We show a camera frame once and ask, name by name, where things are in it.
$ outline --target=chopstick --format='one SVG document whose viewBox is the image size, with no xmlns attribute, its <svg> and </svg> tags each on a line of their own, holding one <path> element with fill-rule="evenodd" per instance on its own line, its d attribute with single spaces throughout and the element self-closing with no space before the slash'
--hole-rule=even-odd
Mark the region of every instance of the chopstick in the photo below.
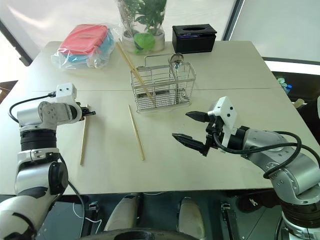
<svg viewBox="0 0 320 240">
<path fill-rule="evenodd" d="M 128 108 L 129 108 L 129 113 L 130 113 L 130 118 L 131 118 L 131 122 L 132 122 L 132 126 L 133 126 L 134 135 L 135 135 L 136 141 L 138 143 L 141 160 L 144 161 L 145 160 L 145 154 L 144 154 L 144 150 L 142 148 L 142 144 L 141 144 L 141 141 L 140 141 L 140 138 L 139 138 L 139 135 L 138 135 L 135 119 L 134 119 L 134 116 L 132 115 L 130 105 L 128 105 Z"/>
<path fill-rule="evenodd" d="M 115 43 L 115 46 L 119 50 L 119 52 L 121 53 L 123 59 L 125 60 L 126 64 L 129 66 L 129 68 L 130 68 L 131 72 L 133 73 L 133 75 L 135 76 L 135 78 L 139 81 L 140 85 L 141 86 L 145 85 L 144 80 L 141 78 L 140 73 L 135 68 L 135 65 L 134 65 L 133 61 L 131 60 L 130 56 L 128 54 L 126 54 L 126 51 L 124 50 L 120 39 L 119 39 L 119 42 Z M 148 91 L 148 89 L 144 87 L 143 90 L 146 93 L 146 95 L 148 96 L 148 98 L 151 100 L 151 102 L 154 105 L 156 105 L 156 102 L 153 99 L 150 92 Z"/>
<path fill-rule="evenodd" d="M 85 156 L 85 138 L 86 138 L 86 127 L 87 127 L 87 117 L 84 118 L 83 123 L 83 133 L 82 133 L 82 144 L 81 144 L 81 155 L 80 155 L 80 166 L 84 165 L 84 156 Z"/>
</svg>

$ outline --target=black joint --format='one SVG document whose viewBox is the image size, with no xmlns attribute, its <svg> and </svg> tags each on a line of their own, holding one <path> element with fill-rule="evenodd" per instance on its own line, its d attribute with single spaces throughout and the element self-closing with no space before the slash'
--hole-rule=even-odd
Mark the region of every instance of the black joint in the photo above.
<svg viewBox="0 0 320 240">
<path fill-rule="evenodd" d="M 78 115 L 77 109 L 72 105 L 69 105 L 69 107 L 70 107 L 70 110 L 71 110 L 72 119 L 76 119 L 76 117 Z"/>
<path fill-rule="evenodd" d="M 216 117 L 214 121 L 210 121 L 208 126 L 206 127 L 205 131 L 213 135 L 214 133 L 217 133 L 217 135 L 220 135 L 224 126 L 224 121 L 220 116 Z"/>
<path fill-rule="evenodd" d="M 49 186 L 52 195 L 61 194 L 68 186 L 67 166 L 62 162 L 53 162 L 49 168 Z"/>
<path fill-rule="evenodd" d="M 280 199 L 280 205 L 289 222 L 303 228 L 320 227 L 320 201 L 307 205 L 295 205 Z"/>
<path fill-rule="evenodd" d="M 230 140 L 227 147 L 229 149 L 241 150 L 243 148 L 245 134 L 248 129 L 249 128 L 245 126 L 241 126 L 240 128 L 238 128 L 235 132 L 235 135 L 230 136 Z"/>
<path fill-rule="evenodd" d="M 21 151 L 57 147 L 56 131 L 51 129 L 23 131 L 20 137 Z"/>
<path fill-rule="evenodd" d="M 206 157 L 208 155 L 209 149 L 216 148 L 216 144 L 212 135 L 207 134 L 205 138 L 206 138 L 205 145 L 199 152 Z"/>
<path fill-rule="evenodd" d="M 81 111 L 82 111 L 82 117 L 96 115 L 96 111 L 90 111 L 89 108 L 85 106 L 81 107 Z"/>
</svg>

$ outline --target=floor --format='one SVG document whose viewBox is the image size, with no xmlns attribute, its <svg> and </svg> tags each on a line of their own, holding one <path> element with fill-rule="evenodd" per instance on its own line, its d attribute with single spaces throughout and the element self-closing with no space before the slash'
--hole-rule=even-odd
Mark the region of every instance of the floor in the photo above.
<svg viewBox="0 0 320 240">
<path fill-rule="evenodd" d="M 118 202 L 125 194 L 90 195 L 90 202 L 98 201 L 101 207 L 98 219 L 102 219 L 100 232 Z M 204 220 L 208 240 L 227 240 L 228 228 L 222 221 L 220 206 L 222 202 L 231 204 L 235 210 L 238 230 L 242 240 L 273 239 L 280 207 L 261 207 L 252 213 L 240 212 L 236 207 L 236 197 L 227 197 L 222 191 L 167 192 L 156 196 L 143 197 L 143 210 L 137 227 L 176 230 L 178 203 L 183 197 L 191 197 L 199 205 Z M 0 201 L 8 198 L 0 196 Z M 75 204 L 75 211 L 82 216 L 81 206 Z M 49 212 L 37 240 L 75 240 L 78 239 L 81 219 L 73 212 L 73 204 L 57 202 Z"/>
<path fill-rule="evenodd" d="M 10 93 L 12 88 L 16 85 L 18 81 L 3 81 L 0 82 L 0 104 Z"/>
</svg>

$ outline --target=silver arm segment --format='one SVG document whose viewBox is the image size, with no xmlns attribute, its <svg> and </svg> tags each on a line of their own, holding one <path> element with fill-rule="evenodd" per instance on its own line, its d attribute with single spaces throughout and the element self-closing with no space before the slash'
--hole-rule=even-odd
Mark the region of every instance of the silver arm segment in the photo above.
<svg viewBox="0 0 320 240">
<path fill-rule="evenodd" d="M 287 142 L 276 132 L 248 129 L 243 139 L 243 149 Z M 293 152 L 291 146 L 285 146 L 251 153 L 245 158 L 266 172 L 286 161 Z M 286 203 L 309 205 L 320 201 L 319 167 L 303 153 L 299 153 L 293 162 L 273 173 L 270 180 L 277 196 Z"/>
<path fill-rule="evenodd" d="M 244 126 L 234 128 L 237 113 L 227 96 L 221 97 L 208 112 L 190 111 L 186 115 L 196 121 L 208 123 L 205 129 L 206 142 L 204 144 L 191 136 L 173 133 L 172 136 L 177 141 L 204 156 L 207 156 L 210 148 L 220 148 L 227 153 L 241 154 L 243 158 L 250 160 L 266 173 L 265 177 L 269 177 L 279 197 L 286 239 L 320 240 L 319 165 L 300 153 L 299 149 L 303 147 L 309 150 L 319 163 L 320 157 L 316 152 L 303 146 L 300 138 L 290 132 L 279 133 L 295 137 L 297 143 L 287 144 L 281 134 L 273 131 L 254 130 Z"/>
<path fill-rule="evenodd" d="M 16 197 L 0 203 L 0 240 L 34 239 L 67 188 L 67 166 L 58 162 L 57 126 L 96 114 L 80 107 L 76 96 L 72 83 L 58 85 L 56 97 L 17 112 L 21 152 L 17 156 Z"/>
</svg>

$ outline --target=metal utensil holder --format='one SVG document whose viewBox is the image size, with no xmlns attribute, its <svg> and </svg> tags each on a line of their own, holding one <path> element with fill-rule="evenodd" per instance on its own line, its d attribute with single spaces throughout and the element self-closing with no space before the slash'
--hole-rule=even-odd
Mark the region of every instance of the metal utensil holder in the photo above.
<svg viewBox="0 0 320 240">
<path fill-rule="evenodd" d="M 196 80 L 196 73 L 191 63 L 182 62 L 178 69 L 175 69 L 169 60 L 168 64 L 164 65 L 147 65 L 149 58 L 172 54 L 174 53 L 144 57 L 144 66 L 136 68 L 144 85 L 141 85 L 131 72 L 131 85 L 138 112 L 191 102 Z"/>
</svg>

